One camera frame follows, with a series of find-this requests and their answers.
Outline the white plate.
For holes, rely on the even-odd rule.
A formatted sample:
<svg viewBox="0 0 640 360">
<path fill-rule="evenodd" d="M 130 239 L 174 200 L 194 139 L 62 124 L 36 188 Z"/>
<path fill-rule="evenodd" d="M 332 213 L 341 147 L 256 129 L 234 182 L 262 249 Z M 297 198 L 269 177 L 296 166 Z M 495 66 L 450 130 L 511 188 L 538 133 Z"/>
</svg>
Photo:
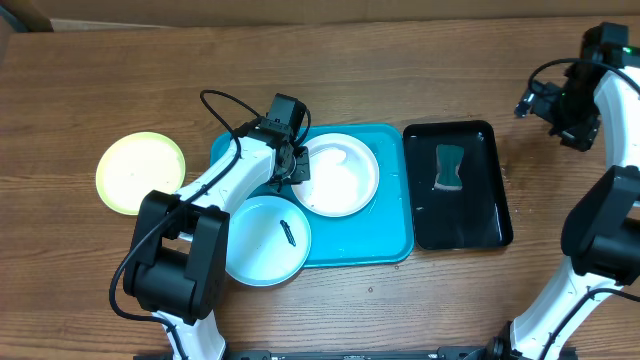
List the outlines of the white plate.
<svg viewBox="0 0 640 360">
<path fill-rule="evenodd" d="M 354 136 L 327 133 L 305 143 L 310 179 L 292 185 L 297 200 L 325 217 L 345 217 L 362 210 L 374 197 L 380 170 L 372 150 Z"/>
</svg>

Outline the green white sponge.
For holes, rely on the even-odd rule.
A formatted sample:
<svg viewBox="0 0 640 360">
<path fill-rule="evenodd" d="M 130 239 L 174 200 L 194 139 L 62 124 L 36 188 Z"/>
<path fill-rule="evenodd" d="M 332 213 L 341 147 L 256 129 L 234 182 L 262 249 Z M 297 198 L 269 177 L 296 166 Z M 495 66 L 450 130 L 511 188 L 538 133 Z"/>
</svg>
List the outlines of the green white sponge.
<svg viewBox="0 0 640 360">
<path fill-rule="evenodd" d="M 456 145 L 436 146 L 436 176 L 434 188 L 442 191 L 459 191 L 463 188 L 459 168 L 464 157 L 464 149 Z"/>
</svg>

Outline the yellow plate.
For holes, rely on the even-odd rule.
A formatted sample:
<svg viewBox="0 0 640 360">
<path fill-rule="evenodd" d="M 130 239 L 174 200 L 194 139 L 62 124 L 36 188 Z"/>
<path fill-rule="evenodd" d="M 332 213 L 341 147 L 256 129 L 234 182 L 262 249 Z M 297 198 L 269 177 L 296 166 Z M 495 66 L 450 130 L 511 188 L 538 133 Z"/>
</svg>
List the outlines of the yellow plate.
<svg viewBox="0 0 640 360">
<path fill-rule="evenodd" d="M 113 143 L 102 155 L 95 174 L 97 193 L 111 210 L 137 215 L 152 190 L 172 194 L 186 175 L 184 155 L 165 135 L 138 132 Z"/>
</svg>

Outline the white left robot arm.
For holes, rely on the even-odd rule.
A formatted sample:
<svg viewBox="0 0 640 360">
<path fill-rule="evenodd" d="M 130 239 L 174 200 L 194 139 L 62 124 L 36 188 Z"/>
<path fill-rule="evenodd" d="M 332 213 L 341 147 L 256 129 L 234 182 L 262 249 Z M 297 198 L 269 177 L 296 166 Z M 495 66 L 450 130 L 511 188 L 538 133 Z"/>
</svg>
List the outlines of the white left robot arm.
<svg viewBox="0 0 640 360">
<path fill-rule="evenodd" d="M 222 158 L 174 194 L 142 200 L 131 249 L 112 282 L 166 331 L 171 359 L 220 359 L 226 342 L 214 308 L 227 274 L 257 286 L 289 280 L 311 250 L 302 211 L 264 184 L 310 176 L 306 148 L 289 139 L 234 138 Z"/>
</svg>

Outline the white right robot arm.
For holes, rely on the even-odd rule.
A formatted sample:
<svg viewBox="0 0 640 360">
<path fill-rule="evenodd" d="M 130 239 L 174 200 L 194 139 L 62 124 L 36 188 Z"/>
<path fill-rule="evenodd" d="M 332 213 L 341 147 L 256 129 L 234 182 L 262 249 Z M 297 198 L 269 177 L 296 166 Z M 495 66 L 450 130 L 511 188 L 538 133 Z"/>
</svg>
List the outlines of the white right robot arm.
<svg viewBox="0 0 640 360">
<path fill-rule="evenodd" d="M 564 258 L 533 304 L 487 346 L 488 359 L 568 359 L 564 345 L 609 296 L 639 276 L 639 50 L 605 43 L 566 58 L 566 82 L 534 78 L 515 114 L 535 114 L 563 145 L 580 151 L 605 135 L 607 170 L 567 216 Z"/>
</svg>

